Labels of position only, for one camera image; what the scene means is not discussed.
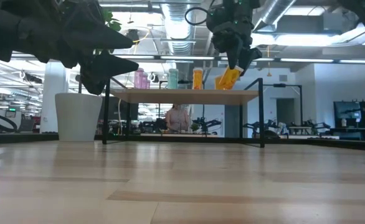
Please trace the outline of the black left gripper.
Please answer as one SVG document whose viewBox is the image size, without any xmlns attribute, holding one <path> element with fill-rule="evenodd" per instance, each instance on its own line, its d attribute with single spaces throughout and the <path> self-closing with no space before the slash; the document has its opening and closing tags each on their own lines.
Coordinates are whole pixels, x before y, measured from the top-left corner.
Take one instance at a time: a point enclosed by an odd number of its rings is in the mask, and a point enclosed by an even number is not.
<svg viewBox="0 0 365 224">
<path fill-rule="evenodd" d="M 107 11 L 98 1 L 64 1 L 50 22 L 25 21 L 21 24 L 22 39 L 37 47 L 26 49 L 39 61 L 50 59 L 64 67 L 80 65 L 80 81 L 87 91 L 100 95 L 108 78 L 135 72 L 134 61 L 110 55 L 107 49 L 127 49 L 133 41 L 108 27 Z"/>
</svg>

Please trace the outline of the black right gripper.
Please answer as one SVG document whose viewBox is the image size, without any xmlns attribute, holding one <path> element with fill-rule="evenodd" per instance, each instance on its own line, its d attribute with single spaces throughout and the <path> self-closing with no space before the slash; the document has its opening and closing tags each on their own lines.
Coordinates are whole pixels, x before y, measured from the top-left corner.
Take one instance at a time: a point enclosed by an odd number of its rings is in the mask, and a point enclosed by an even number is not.
<svg viewBox="0 0 365 224">
<path fill-rule="evenodd" d="M 211 4 L 207 12 L 206 26 L 213 34 L 214 48 L 227 54 L 230 69 L 238 62 L 243 69 L 241 76 L 254 60 L 262 58 L 258 48 L 250 49 L 253 10 L 259 7 L 259 0 L 223 0 L 220 4 Z"/>
</svg>

